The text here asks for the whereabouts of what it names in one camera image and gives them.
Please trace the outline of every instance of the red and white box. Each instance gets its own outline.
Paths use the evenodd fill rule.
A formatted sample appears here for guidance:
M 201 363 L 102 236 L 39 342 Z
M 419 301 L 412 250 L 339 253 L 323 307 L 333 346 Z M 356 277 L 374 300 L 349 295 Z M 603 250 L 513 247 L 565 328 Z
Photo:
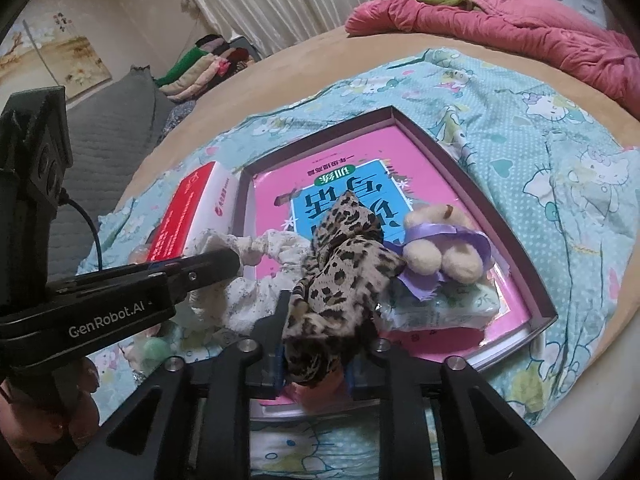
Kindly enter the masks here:
M 186 176 L 178 186 L 158 228 L 148 262 L 195 254 L 201 234 L 231 232 L 238 180 L 219 162 Z

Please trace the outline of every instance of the leopard print fabric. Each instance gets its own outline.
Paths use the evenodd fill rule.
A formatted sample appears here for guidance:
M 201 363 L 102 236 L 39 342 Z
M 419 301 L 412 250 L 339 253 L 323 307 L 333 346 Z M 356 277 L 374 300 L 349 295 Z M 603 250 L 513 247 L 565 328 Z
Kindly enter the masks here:
M 314 232 L 283 331 L 289 378 L 314 386 L 376 336 L 378 296 L 404 269 L 378 217 L 347 191 Z

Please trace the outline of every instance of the purple ribbon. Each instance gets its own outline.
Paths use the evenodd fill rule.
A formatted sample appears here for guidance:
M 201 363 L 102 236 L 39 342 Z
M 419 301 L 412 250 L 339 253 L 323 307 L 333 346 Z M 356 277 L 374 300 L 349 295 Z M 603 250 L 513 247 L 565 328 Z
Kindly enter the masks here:
M 491 256 L 496 251 L 493 249 L 493 244 L 489 241 L 489 238 L 480 231 L 473 231 L 466 227 L 449 224 L 419 224 L 417 226 L 407 229 L 404 233 L 404 243 L 397 245 L 392 242 L 384 241 L 384 246 L 387 249 L 391 249 L 393 252 L 402 255 L 402 248 L 409 242 L 418 240 L 420 238 L 435 240 L 460 240 L 471 245 L 482 260 L 482 269 L 487 272 L 491 267 Z M 398 276 L 406 288 L 420 301 L 430 300 L 435 296 L 436 290 L 440 286 L 440 283 L 453 281 L 453 278 L 447 276 L 445 272 L 441 270 L 434 272 L 428 276 L 423 276 L 417 272 L 413 272 L 408 267 L 405 268 L 400 276 Z

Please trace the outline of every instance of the screw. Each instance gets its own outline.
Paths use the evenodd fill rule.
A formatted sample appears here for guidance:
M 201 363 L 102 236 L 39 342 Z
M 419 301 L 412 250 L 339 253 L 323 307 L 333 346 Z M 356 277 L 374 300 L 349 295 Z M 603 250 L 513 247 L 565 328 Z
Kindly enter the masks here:
M 164 369 L 169 372 L 177 372 L 184 368 L 184 359 L 178 356 L 169 357 L 164 362 Z
M 371 350 L 374 352 L 387 352 L 391 349 L 391 343 L 389 339 L 376 339 L 371 344 Z
M 447 357 L 445 361 L 447 366 L 452 370 L 462 370 L 466 366 L 466 361 L 459 355 L 452 355 Z
M 241 352 L 253 352 L 258 348 L 258 343 L 253 339 L 242 339 L 238 341 L 238 348 Z

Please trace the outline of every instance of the black metal frame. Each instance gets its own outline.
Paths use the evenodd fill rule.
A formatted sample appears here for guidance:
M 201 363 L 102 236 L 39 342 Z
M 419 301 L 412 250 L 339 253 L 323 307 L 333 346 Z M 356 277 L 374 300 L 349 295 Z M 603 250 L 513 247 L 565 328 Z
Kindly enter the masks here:
M 289 293 L 281 293 L 276 312 L 219 357 L 169 358 L 56 478 L 248 479 L 249 399 L 274 399 L 284 384 L 288 304 Z M 351 362 L 347 377 L 354 399 L 380 399 L 381 480 L 433 480 L 425 399 L 444 479 L 574 478 L 462 357 L 425 361 L 379 339 Z
M 224 249 L 48 283 L 46 301 L 0 317 L 3 365 L 12 376 L 48 373 L 173 317 L 189 291 L 235 277 L 239 269 L 238 255 Z M 79 333 L 88 323 L 90 332 Z

